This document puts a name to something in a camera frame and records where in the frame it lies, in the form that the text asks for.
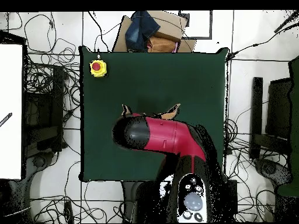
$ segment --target white board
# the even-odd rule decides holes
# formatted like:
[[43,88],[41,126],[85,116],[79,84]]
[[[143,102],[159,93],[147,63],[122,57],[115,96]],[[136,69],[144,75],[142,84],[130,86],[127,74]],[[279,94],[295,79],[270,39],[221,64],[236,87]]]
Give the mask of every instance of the white board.
[[21,179],[22,46],[0,44],[0,179]]

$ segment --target white floor tile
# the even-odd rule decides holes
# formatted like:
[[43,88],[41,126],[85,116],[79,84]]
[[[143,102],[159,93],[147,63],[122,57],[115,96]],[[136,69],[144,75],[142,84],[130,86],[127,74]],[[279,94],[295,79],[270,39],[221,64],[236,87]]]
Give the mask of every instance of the white floor tile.
[[[235,10],[233,52],[267,41],[288,16],[290,10]],[[241,51],[236,58],[291,60],[299,55],[298,34],[298,27],[281,32],[266,44]]]
[[213,10],[212,39],[197,40],[194,51],[216,53],[223,47],[231,49],[232,10]]
[[[252,81],[263,78],[263,102],[268,100],[270,81],[290,76],[287,62],[233,61],[230,83],[229,118],[236,121],[238,116],[251,107]],[[265,133],[267,103],[263,105],[262,132]],[[249,133],[251,111],[243,113],[237,122],[238,132]],[[238,138],[249,140],[248,135]]]
[[239,222],[263,222],[263,220],[267,222],[273,222],[273,214],[269,212],[266,207],[267,206],[259,205],[259,215],[258,209],[255,205],[239,205],[238,210],[240,213],[236,215],[236,219]]
[[[22,18],[23,27],[17,30],[10,30],[10,33],[26,37],[26,25],[27,45],[29,44],[28,51],[39,50],[49,52],[50,45],[47,35],[49,36],[51,47],[53,47],[55,42],[55,29],[52,29],[49,24],[49,19],[51,19],[50,12],[20,12],[19,14]],[[82,44],[82,12],[53,12],[53,18],[57,39],[53,53],[59,54],[65,51],[67,54],[73,52],[79,54],[78,46]],[[19,26],[20,19],[18,14],[16,12],[10,13],[9,28]]]
[[[82,206],[87,210],[87,213],[82,210],[81,214],[81,223],[106,223],[109,221],[109,223],[121,223],[122,218],[119,213],[119,216],[115,214],[115,212],[119,212],[118,207],[120,206],[121,202],[100,202],[100,201],[83,201]],[[92,216],[95,218],[93,220],[90,216],[88,216],[88,213],[90,213],[89,208],[91,209]],[[72,205],[73,214],[74,216],[80,216],[80,207],[76,205]]]
[[[121,23],[121,20],[124,15],[131,18],[134,11],[90,11],[93,18],[102,28],[103,40],[107,44],[109,51],[112,50],[114,42],[116,41],[117,34],[119,32],[119,27],[115,27],[112,31],[108,32],[118,23]],[[93,51],[95,46],[96,37],[100,35],[100,28],[89,16],[88,12],[84,12],[84,39],[83,44],[87,46],[91,51]],[[96,42],[96,50],[107,51],[106,46],[102,43],[100,36]]]
[[82,198],[86,200],[122,201],[124,200],[123,188],[119,181],[91,181],[89,183],[82,183]]
[[[30,197],[41,198],[64,195],[68,169],[77,161],[80,161],[80,156],[70,150],[70,148],[62,150],[54,166],[48,167],[35,175],[30,189]],[[67,196],[73,200],[80,200],[81,182],[78,178],[81,171],[80,165],[80,163],[75,164],[69,171],[66,192]]]
[[[54,201],[54,202],[56,203],[58,212],[63,213],[64,212],[64,202],[63,201]],[[49,216],[49,214],[50,214],[52,216],[52,218],[54,219],[54,223],[59,224],[58,219],[57,219],[58,215],[54,211],[52,211],[52,209],[56,210],[54,202],[51,202],[50,200],[32,201],[30,203],[32,219],[36,220],[36,222],[49,221],[49,222],[46,222],[46,224],[52,224],[53,221],[51,220],[51,217]],[[59,220],[62,224],[65,224],[65,219],[63,216],[59,215]]]
[[7,15],[0,13],[0,30],[7,30]]

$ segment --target cardboard box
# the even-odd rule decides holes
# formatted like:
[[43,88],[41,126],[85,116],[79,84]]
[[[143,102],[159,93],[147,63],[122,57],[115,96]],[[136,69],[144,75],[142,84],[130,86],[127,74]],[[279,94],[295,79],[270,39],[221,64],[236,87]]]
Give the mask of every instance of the cardboard box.
[[[187,23],[186,19],[179,17],[177,15],[171,14],[171,13],[161,11],[161,10],[148,10],[148,13],[154,18],[158,18],[158,19],[155,19],[155,21],[160,25],[160,29],[155,33],[155,37],[172,40],[174,42],[181,41],[183,32],[178,27],[181,27],[181,25],[182,25],[182,29],[184,30],[186,23]],[[126,31],[128,30],[128,28],[130,27],[131,23],[132,23],[132,21],[129,17],[123,16],[123,20],[121,21],[121,25],[119,28],[119,33],[116,37],[116,41],[115,41],[114,47],[112,49],[113,52],[118,52],[118,53],[119,52],[124,52],[124,53],[127,52],[125,34],[126,34]],[[190,46],[190,48],[192,50],[194,49],[196,40],[182,40],[182,42],[180,42],[180,47],[178,49],[178,53],[190,53],[191,52],[191,50],[188,47],[188,45],[186,44],[186,42],[188,43],[188,45]]]
[[116,41],[114,47],[112,49],[113,52],[127,52],[126,38],[125,34],[130,27],[132,21],[129,17],[123,16],[123,20],[121,21],[121,25],[119,28],[119,33],[116,37]]
[[182,30],[187,25],[185,18],[161,10],[148,10],[147,12],[160,25],[159,30],[154,35],[155,37],[180,42],[183,36]]
[[194,50],[196,40],[181,40],[177,53],[191,53]]

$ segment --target green table surface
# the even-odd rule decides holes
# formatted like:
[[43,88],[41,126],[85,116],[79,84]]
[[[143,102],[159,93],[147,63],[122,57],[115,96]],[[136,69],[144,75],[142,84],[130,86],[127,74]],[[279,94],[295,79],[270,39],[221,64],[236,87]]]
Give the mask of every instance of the green table surface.
[[135,113],[161,113],[180,103],[175,120],[203,125],[222,165],[227,48],[216,54],[104,52],[106,78],[90,73],[89,63],[96,60],[96,53],[86,47],[79,51],[83,181],[154,180],[157,176],[164,155],[125,150],[113,143],[112,126],[121,116],[121,104]]

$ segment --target wire bundle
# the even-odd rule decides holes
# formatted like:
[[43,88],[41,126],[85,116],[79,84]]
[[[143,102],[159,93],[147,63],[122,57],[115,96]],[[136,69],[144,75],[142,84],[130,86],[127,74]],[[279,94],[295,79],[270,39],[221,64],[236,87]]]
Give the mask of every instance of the wire bundle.
[[[266,222],[266,219],[265,219],[266,212],[269,212],[272,216],[274,216],[274,211],[272,208],[273,205],[270,205],[270,204],[263,205],[261,203],[261,201],[258,200],[258,196],[263,192],[269,192],[272,194],[274,194],[274,192],[270,191],[270,190],[261,190],[261,191],[257,192],[255,197],[252,196],[251,190],[246,183],[246,181],[248,180],[248,177],[249,177],[247,169],[251,166],[255,168],[255,166],[253,164],[253,160],[249,160],[249,153],[248,153],[249,142],[246,140],[243,140],[241,138],[238,138],[238,135],[251,135],[250,133],[238,133],[238,126],[237,126],[237,121],[238,121],[239,117],[243,113],[246,113],[247,111],[249,111],[250,109],[251,108],[242,112],[237,117],[236,121],[228,119],[227,123],[226,122],[224,123],[224,125],[227,126],[227,131],[224,132],[225,138],[228,140],[228,147],[232,150],[232,155],[235,156],[235,159],[231,163],[228,179],[236,178],[237,180],[239,180],[238,184],[244,184],[245,187],[247,188],[248,194],[249,194],[249,196],[241,197],[241,199],[238,200],[238,205],[243,205],[243,204],[241,204],[241,202],[245,201],[247,203],[245,205],[249,205],[249,207],[238,211],[238,213],[235,215],[236,221],[247,222],[247,220],[244,218],[244,215],[251,215],[251,216],[253,216],[253,219],[252,219],[253,222],[257,222],[258,217],[260,217],[263,222]],[[279,156],[279,161],[280,161],[281,156],[283,156],[286,159],[286,157],[283,154],[270,152],[266,148],[261,147],[260,150],[264,151],[263,154],[260,154],[261,159],[273,158],[275,156]],[[243,179],[240,176],[240,169],[242,169],[246,173],[246,179]]]

